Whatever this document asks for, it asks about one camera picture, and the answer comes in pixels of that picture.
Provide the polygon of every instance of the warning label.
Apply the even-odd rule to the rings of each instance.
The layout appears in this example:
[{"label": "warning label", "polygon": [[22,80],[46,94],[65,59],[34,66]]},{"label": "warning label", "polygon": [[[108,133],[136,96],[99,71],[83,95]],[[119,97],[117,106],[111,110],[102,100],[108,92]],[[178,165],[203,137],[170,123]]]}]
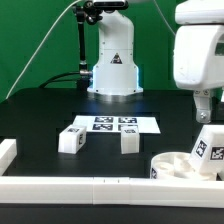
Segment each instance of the warning label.
[{"label": "warning label", "polygon": [[114,58],[110,62],[111,64],[122,64],[121,58],[118,53],[115,54]]}]

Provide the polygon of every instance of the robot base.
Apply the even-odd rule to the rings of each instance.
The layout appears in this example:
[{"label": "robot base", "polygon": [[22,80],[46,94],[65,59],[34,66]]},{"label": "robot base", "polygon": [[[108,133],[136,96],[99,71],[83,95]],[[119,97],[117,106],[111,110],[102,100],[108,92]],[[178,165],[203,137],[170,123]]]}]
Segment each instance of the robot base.
[{"label": "robot base", "polygon": [[143,98],[143,92],[137,92],[130,95],[106,95],[106,94],[99,94],[95,92],[88,92],[88,97],[91,99],[96,99],[100,101],[105,101],[109,103],[113,102],[129,102],[129,101],[135,101],[140,100]]}]

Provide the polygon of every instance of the cube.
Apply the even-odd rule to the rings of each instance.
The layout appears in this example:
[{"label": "cube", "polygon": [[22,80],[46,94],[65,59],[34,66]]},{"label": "cube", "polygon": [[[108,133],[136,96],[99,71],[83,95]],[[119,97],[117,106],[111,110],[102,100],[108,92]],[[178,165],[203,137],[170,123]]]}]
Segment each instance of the cube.
[{"label": "cube", "polygon": [[121,153],[138,153],[139,152],[139,131],[135,126],[121,127]]},{"label": "cube", "polygon": [[86,142],[86,127],[70,125],[59,135],[58,152],[76,154]]},{"label": "cube", "polygon": [[224,125],[204,125],[189,158],[199,173],[224,170]]}]

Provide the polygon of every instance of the robot logo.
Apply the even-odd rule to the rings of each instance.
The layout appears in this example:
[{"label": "robot logo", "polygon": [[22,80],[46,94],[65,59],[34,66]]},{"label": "robot logo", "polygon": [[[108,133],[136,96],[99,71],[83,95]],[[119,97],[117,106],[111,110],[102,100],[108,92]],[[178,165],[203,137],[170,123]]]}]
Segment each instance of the robot logo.
[{"label": "robot logo", "polygon": [[151,179],[157,179],[157,172],[153,168],[151,169]]},{"label": "robot logo", "polygon": [[213,147],[210,160],[223,160],[224,147]]},{"label": "robot logo", "polygon": [[197,155],[202,157],[204,155],[205,149],[207,148],[207,145],[201,140],[198,144],[198,147],[196,149]]},{"label": "robot logo", "polygon": [[118,53],[115,54],[114,58],[111,61],[111,64],[122,64],[121,58]]}]

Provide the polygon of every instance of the white block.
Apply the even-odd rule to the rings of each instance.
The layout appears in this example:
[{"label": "white block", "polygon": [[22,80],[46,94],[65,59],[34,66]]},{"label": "white block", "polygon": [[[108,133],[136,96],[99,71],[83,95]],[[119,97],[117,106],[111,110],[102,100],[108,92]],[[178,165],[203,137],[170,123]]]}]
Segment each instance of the white block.
[{"label": "white block", "polygon": [[0,175],[2,175],[17,155],[16,140],[5,139],[0,144]]},{"label": "white block", "polygon": [[199,173],[224,170],[224,125],[204,125],[189,158]]},{"label": "white block", "polygon": [[86,142],[86,127],[70,125],[59,135],[58,152],[76,154]]},{"label": "white block", "polygon": [[93,204],[130,204],[129,178],[94,178]]},{"label": "white block", "polygon": [[130,204],[224,208],[224,182],[130,179]]},{"label": "white block", "polygon": [[121,127],[121,153],[138,153],[139,152],[139,131],[135,126]]},{"label": "white block", "polygon": [[0,203],[92,204],[92,199],[93,178],[0,178]]}]

